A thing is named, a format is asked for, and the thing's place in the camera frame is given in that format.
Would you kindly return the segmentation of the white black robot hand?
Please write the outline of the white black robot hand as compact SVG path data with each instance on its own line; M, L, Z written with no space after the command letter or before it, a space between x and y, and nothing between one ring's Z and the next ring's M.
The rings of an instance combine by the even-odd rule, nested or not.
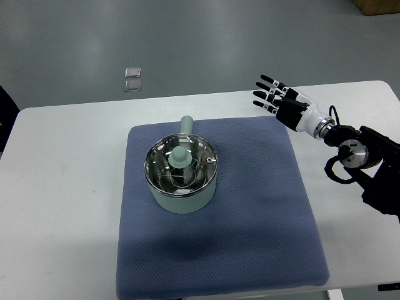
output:
M274 106L254 100L252 103L276 114L276 119L296 132L308 133L315 139L323 139L327 131L335 126L335 120L319 110L318 105L308 96L297 92L267 75L260 75L267 83L257 81L256 86L263 91L253 94Z

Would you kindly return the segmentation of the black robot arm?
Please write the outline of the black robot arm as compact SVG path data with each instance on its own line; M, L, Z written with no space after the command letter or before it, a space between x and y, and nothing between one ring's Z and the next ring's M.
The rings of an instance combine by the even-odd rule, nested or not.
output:
M265 109L287 128L304 132L337 154L324 172L339 184L357 183L364 203L382 214L399 216L399 144L367 126L340 123L335 106L327 114L305 94L262 74L254 105Z

